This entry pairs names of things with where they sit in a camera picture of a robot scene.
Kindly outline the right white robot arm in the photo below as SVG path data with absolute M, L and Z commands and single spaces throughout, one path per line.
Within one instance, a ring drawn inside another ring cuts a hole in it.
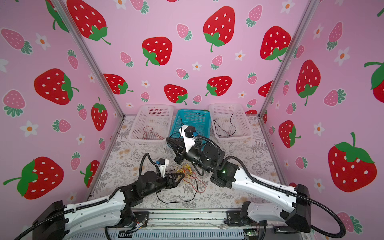
M 181 164 L 184 160 L 211 174 L 211 182 L 220 188 L 243 191 L 274 203 L 281 210 L 280 213 L 256 214 L 248 204 L 247 215 L 255 222 L 282 221 L 292 229 L 310 233 L 311 205 L 305 200 L 308 192 L 291 186 L 275 184 L 265 179 L 253 176 L 246 169 L 244 163 L 236 159 L 237 163 L 229 162 L 230 156 L 212 140 L 197 136 L 194 138 L 171 138 L 166 142 L 174 151 L 175 162 Z

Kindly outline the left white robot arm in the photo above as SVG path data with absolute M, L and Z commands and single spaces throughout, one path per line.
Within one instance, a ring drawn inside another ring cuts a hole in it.
M 131 227 L 138 222 L 132 207 L 163 189 L 173 189 L 185 174 L 167 173 L 159 177 L 149 171 L 112 194 L 89 202 L 64 206 L 51 204 L 33 223 L 34 240 L 68 240 L 78 234 L 104 227 Z

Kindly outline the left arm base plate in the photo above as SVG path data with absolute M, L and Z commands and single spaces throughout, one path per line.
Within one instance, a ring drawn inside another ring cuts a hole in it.
M 150 212 L 132 212 L 128 213 L 127 211 L 123 211 L 121 214 L 121 220 L 115 224 L 110 226 L 110 228 L 133 228 L 139 223 L 143 223 L 143 227 L 145 228 L 148 223 Z

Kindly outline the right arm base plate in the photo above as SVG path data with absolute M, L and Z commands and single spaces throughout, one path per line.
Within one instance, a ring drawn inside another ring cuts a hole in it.
M 241 211 L 227 211 L 226 219 L 224 224 L 230 227 L 243 227 L 243 226 L 253 226 L 253 227 L 266 227 L 268 225 L 267 221 L 256 222 L 249 218 L 245 213 Z

